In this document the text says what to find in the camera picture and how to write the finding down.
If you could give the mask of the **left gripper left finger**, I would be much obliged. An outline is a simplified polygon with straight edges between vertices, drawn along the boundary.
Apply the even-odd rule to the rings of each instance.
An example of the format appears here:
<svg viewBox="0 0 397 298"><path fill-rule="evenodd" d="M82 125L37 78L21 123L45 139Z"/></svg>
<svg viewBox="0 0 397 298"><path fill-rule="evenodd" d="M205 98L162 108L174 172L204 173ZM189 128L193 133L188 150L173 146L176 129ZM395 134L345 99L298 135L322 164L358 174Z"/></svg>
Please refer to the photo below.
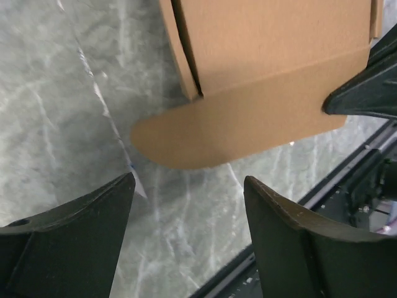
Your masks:
<svg viewBox="0 0 397 298"><path fill-rule="evenodd" d="M108 297L135 179L1 227L1 297Z"/></svg>

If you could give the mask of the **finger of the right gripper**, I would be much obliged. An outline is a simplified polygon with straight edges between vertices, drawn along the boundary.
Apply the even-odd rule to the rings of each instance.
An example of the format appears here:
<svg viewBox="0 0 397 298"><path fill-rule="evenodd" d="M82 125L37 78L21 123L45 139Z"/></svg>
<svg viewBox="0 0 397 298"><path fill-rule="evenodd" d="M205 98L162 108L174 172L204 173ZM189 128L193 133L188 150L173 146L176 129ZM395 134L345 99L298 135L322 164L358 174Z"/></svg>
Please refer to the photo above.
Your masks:
<svg viewBox="0 0 397 298"><path fill-rule="evenodd" d="M372 47L363 71L326 98L324 113L396 119L396 31L394 26Z"/></svg>

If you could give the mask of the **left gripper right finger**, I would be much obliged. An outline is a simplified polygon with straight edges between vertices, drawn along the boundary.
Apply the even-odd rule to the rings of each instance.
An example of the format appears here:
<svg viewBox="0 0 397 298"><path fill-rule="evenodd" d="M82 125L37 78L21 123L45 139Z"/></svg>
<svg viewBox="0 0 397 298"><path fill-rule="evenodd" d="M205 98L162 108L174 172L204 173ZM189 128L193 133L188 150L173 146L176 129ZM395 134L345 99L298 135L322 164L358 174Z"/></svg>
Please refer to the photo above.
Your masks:
<svg viewBox="0 0 397 298"><path fill-rule="evenodd" d="M396 238L336 222L258 179L244 201L264 297L395 297Z"/></svg>

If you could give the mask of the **brown cardboard box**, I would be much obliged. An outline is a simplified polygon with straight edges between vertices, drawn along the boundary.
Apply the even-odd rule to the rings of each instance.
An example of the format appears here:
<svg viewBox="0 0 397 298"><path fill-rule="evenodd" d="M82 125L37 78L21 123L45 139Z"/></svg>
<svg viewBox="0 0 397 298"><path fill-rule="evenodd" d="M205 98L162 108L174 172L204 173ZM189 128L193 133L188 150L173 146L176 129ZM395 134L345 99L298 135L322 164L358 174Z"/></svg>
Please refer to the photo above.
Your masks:
<svg viewBox="0 0 397 298"><path fill-rule="evenodd" d="M360 73L382 1L161 1L189 103L139 120L134 147L174 169L209 168L343 126L326 97Z"/></svg>

